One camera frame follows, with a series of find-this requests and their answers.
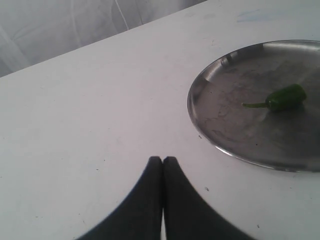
green chili pepper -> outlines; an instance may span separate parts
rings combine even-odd
[[[266,97],[261,103],[242,103],[246,108],[268,108],[272,112],[279,112],[294,108],[306,100],[307,94],[299,84],[292,84]]]

table surface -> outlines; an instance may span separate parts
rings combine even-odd
[[[150,156],[256,239],[320,236],[320,175],[234,159],[201,138],[187,95],[208,64],[320,40],[316,0],[209,0],[0,79],[0,239],[72,240],[114,210]]]

white curtain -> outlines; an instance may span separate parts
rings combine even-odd
[[[1,0],[0,77],[204,0]]]

round stainless steel plate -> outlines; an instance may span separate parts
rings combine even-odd
[[[244,108],[290,84],[307,93],[303,106],[279,113]],[[284,171],[320,171],[320,42],[273,41],[231,52],[193,82],[188,111],[218,149]]]

pepper stem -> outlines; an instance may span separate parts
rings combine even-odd
[[[245,108],[257,109],[257,108],[267,108],[267,104],[265,102],[260,103],[242,103],[242,106]]]

